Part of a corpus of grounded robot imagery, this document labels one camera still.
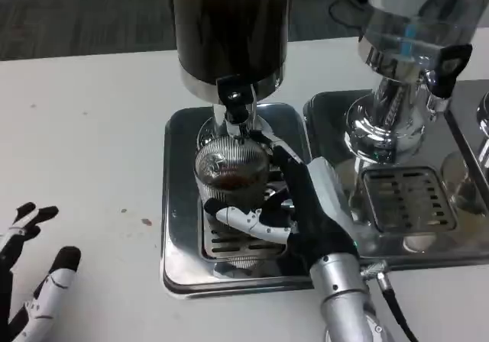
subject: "dark coffee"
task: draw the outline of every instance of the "dark coffee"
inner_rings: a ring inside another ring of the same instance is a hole
[[[249,187],[252,184],[250,179],[242,176],[224,176],[217,178],[212,186],[225,191],[235,191],[237,189]]]
[[[215,84],[219,77],[260,81],[287,54],[289,0],[174,0],[183,68]]]

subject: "metal cylinder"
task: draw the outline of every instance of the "metal cylinder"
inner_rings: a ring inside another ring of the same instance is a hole
[[[331,342],[373,342],[374,308],[360,265],[351,254],[325,256],[309,271],[323,302],[321,314]]]
[[[215,81],[242,76],[257,99],[283,80],[290,0],[174,0],[176,46],[185,86],[221,104]]]

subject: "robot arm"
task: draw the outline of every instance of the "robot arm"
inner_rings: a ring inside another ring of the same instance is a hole
[[[286,244],[303,259],[314,288],[322,298],[327,338],[332,342],[387,341],[361,276],[355,231],[335,172],[324,158],[306,165],[282,140],[252,131],[254,140],[269,146],[273,162],[285,178],[294,204],[290,227],[260,222],[266,212],[242,211],[211,199],[205,210],[236,229],[274,243]]]

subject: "robotic hand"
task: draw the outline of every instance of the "robotic hand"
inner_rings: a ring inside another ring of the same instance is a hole
[[[34,203],[17,209],[14,224],[0,239],[0,340],[7,342],[38,342],[49,331],[55,311],[78,269],[81,253],[78,248],[64,247],[57,254],[47,276],[34,291],[34,297],[25,302],[10,323],[13,274],[11,268],[22,253],[24,242],[40,233],[38,225],[54,218],[56,207],[34,212]]]
[[[276,193],[256,211],[228,207],[212,198],[204,204],[205,211],[254,237],[286,244],[303,260],[322,298],[326,340],[391,340],[378,321],[365,283],[367,279],[377,278],[394,317],[408,338],[415,341],[388,282],[385,263],[361,271],[351,212],[334,169],[322,157],[306,165],[285,142],[272,134],[252,131],[250,135],[270,148],[272,162],[280,167],[288,193]],[[280,206],[288,196],[294,206],[294,226],[267,226],[271,208]]]

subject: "black tap handle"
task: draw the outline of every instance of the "black tap handle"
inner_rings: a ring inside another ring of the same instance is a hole
[[[439,98],[450,98],[458,75],[468,65],[471,55],[471,44],[441,49],[435,68],[423,73],[428,90]]]
[[[245,123],[249,117],[246,105],[253,103],[250,82],[240,75],[232,75],[217,79],[215,84],[219,99],[228,111],[226,119],[229,123]]]

